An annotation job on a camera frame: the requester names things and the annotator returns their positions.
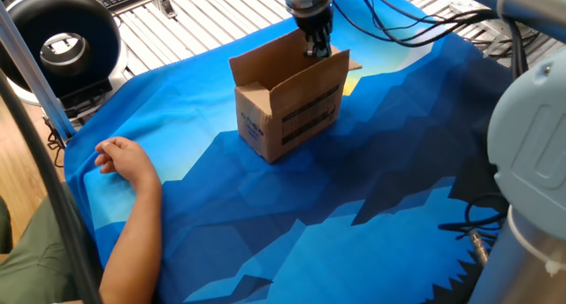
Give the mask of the person's bare hand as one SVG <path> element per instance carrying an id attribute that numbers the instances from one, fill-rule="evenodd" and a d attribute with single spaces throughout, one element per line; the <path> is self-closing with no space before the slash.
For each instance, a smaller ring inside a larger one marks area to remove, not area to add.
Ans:
<path id="1" fill-rule="evenodd" d="M 161 193 L 157 171 L 145 150 L 135 141 L 113 137 L 96 145 L 95 166 L 102 174 L 116 172 L 138 193 Z"/>

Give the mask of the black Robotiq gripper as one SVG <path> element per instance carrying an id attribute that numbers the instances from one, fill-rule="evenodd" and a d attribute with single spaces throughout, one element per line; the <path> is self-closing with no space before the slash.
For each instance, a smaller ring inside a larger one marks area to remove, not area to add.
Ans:
<path id="1" fill-rule="evenodd" d="M 316 44 L 306 37 L 304 56 L 327 58 L 332 55 L 330 35 L 333 31 L 333 7 L 328 5 L 322 11 L 309 17 L 294 17 L 296 25 L 308 35 L 321 34 Z"/>

